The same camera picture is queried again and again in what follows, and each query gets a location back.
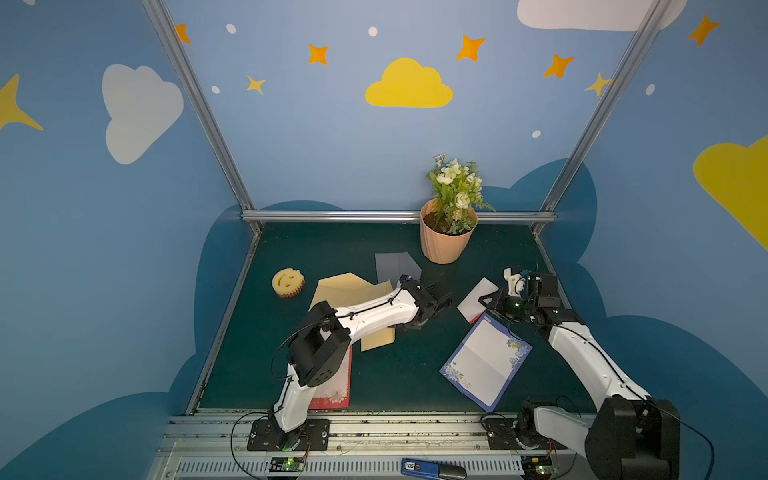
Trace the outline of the small yellow envelope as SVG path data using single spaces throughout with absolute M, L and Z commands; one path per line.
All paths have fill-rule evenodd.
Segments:
M 377 284 L 374 286 L 375 286 L 374 298 L 371 300 L 382 297 L 385 294 L 389 294 L 392 292 L 392 287 L 389 282 Z M 361 339 L 361 350 L 362 351 L 371 350 L 374 348 L 391 344 L 394 341 L 395 341 L 395 329 L 393 327 L 388 327 L 386 329 L 380 330 L 376 333 L 369 334 L 363 337 Z

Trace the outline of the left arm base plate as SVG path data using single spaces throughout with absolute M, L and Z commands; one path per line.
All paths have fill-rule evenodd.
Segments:
M 266 417 L 254 421 L 248 442 L 248 451 L 326 451 L 331 423 L 327 419 L 309 419 L 290 432 L 281 430 L 274 419 Z

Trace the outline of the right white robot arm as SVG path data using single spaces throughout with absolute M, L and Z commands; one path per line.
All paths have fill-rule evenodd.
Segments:
M 680 419 L 655 400 L 599 346 L 583 319 L 563 305 L 552 273 L 508 269 L 506 286 L 479 297 L 486 312 L 527 323 L 560 354 L 582 383 L 597 414 L 591 422 L 554 403 L 525 402 L 512 427 L 528 450 L 560 444 L 586 459 L 599 479 L 676 479 Z

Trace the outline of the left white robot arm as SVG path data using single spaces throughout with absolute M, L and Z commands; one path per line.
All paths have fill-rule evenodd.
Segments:
M 286 376 L 269 420 L 282 434 L 300 431 L 314 392 L 339 370 L 349 348 L 362 338 L 389 327 L 419 330 L 452 303 L 439 283 L 425 286 L 403 275 L 394 292 L 361 304 L 334 308 L 326 301 L 313 306 L 285 342 Z

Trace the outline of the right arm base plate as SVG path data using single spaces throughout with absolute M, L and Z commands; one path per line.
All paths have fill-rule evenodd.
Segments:
M 491 450 L 549 450 L 563 449 L 564 445 L 544 437 L 534 428 L 531 420 L 518 420 L 491 413 L 480 417 Z

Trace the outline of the red bordered letter paper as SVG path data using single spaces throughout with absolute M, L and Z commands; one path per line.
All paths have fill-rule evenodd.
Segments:
M 486 310 L 485 305 L 481 302 L 481 298 L 492 295 L 498 290 L 499 287 L 497 285 L 483 277 L 459 303 L 457 310 L 469 324 L 474 324 Z

